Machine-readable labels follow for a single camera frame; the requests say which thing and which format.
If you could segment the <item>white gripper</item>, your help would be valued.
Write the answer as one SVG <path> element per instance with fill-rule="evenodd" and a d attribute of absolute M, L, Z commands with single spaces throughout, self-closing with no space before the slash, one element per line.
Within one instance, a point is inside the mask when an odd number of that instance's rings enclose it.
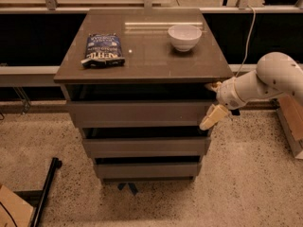
<path fill-rule="evenodd" d="M 220 104 L 212 104 L 201 121 L 199 128 L 202 131 L 209 130 L 220 120 L 228 116 L 228 110 L 236 110 L 246 105 L 236 91 L 236 78 L 207 83 L 205 88 L 217 92 L 216 98 Z"/>

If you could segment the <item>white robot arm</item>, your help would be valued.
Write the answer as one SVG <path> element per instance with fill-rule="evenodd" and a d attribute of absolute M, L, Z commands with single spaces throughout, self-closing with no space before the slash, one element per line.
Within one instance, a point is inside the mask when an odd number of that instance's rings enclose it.
<path fill-rule="evenodd" d="M 202 131 L 212 128 L 229 111 L 255 99 L 288 95 L 303 105 L 303 70 L 290 56 L 280 52 L 262 56 L 255 70 L 223 82 L 208 83 L 205 87 L 216 93 L 218 104 L 208 109 L 199 125 Z"/>

